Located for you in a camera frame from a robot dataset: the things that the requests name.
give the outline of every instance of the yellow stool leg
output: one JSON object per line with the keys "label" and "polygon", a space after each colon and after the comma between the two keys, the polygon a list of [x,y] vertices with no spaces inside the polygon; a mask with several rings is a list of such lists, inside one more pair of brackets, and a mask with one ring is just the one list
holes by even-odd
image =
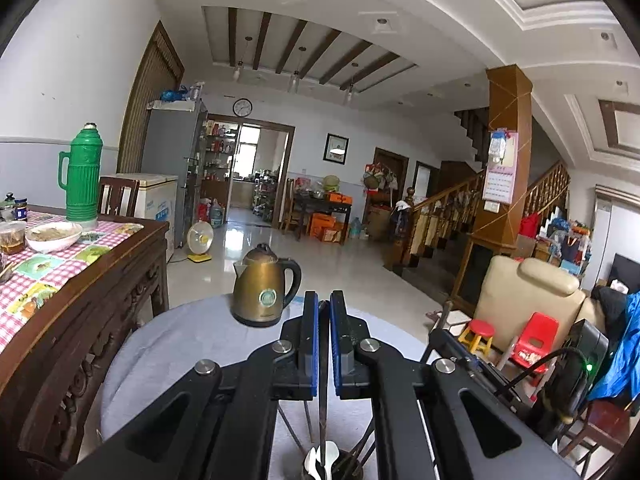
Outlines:
{"label": "yellow stool leg", "polygon": [[492,343],[493,340],[494,340],[494,338],[490,337],[488,339],[488,341],[486,342],[486,345],[484,345],[483,352],[484,352],[484,357],[486,357],[487,360],[489,359],[489,352],[491,351],[491,343]]}
{"label": "yellow stool leg", "polygon": [[463,345],[468,346],[468,342],[466,341],[466,336],[469,334],[469,327],[466,327],[463,331],[462,334],[460,334],[460,336],[458,337],[458,341],[461,342]]}
{"label": "yellow stool leg", "polygon": [[474,337],[474,340],[471,342],[471,347],[469,348],[469,353],[471,354],[475,354],[476,350],[478,350],[478,345],[480,344],[480,340],[482,339],[481,336],[476,335]]}

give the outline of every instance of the thermos handle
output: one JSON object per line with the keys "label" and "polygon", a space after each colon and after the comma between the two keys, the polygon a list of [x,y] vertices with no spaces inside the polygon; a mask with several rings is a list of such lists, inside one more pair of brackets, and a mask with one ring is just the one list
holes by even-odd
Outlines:
{"label": "thermos handle", "polygon": [[66,191],[66,184],[62,184],[62,161],[65,158],[68,158],[69,161],[71,157],[71,152],[60,152],[58,155],[58,185]]}
{"label": "thermos handle", "polygon": [[291,283],[291,288],[286,293],[284,300],[282,302],[282,307],[286,307],[293,298],[296,297],[298,293],[298,289],[300,288],[300,283],[302,282],[302,270],[300,270],[300,266],[298,263],[291,258],[280,258],[278,263],[282,265],[282,272],[286,269],[290,269],[293,272],[293,283]]}

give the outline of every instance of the gray tablecloth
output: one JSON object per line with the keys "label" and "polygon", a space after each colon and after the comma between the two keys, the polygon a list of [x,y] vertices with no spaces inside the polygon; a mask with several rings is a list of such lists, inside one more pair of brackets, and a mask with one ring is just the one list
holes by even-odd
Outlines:
{"label": "gray tablecloth", "polygon": [[[278,339],[285,320],[302,314],[302,298],[297,297],[277,325],[250,328],[231,316],[229,304],[230,295],[184,304],[156,317],[129,337],[104,381],[100,421],[104,438],[116,433],[158,398],[197,360],[208,358],[221,366],[243,361],[254,349]],[[418,360],[422,355],[424,343],[407,332],[354,308],[348,308],[348,313],[365,319],[373,337],[395,346],[405,357]],[[332,387],[332,377],[330,369],[327,439],[348,450],[362,437],[371,419],[370,401],[340,400]],[[310,446],[303,403],[280,404],[303,445]],[[310,403],[310,408],[317,447],[317,399]],[[297,480],[301,464],[300,451],[278,416],[269,478]],[[375,453],[365,466],[365,478],[377,478]]]}

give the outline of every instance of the gray refrigerator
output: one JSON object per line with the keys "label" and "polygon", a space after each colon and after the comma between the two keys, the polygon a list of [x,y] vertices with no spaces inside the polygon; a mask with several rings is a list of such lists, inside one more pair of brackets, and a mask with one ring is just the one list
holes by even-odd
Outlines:
{"label": "gray refrigerator", "polygon": [[197,220],[206,139],[207,108],[201,101],[156,102],[146,128],[142,173],[178,176],[175,199],[175,246],[186,243]]}

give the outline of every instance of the electric kettle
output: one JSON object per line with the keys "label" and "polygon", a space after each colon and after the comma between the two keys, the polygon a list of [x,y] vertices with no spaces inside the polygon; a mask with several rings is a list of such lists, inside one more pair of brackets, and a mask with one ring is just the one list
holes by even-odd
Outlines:
{"label": "electric kettle", "polygon": [[[277,257],[267,244],[258,244],[242,261],[234,263],[236,284],[231,314],[248,326],[271,326],[300,288],[300,266],[290,258]],[[284,271],[293,272],[291,288],[284,293]]]}

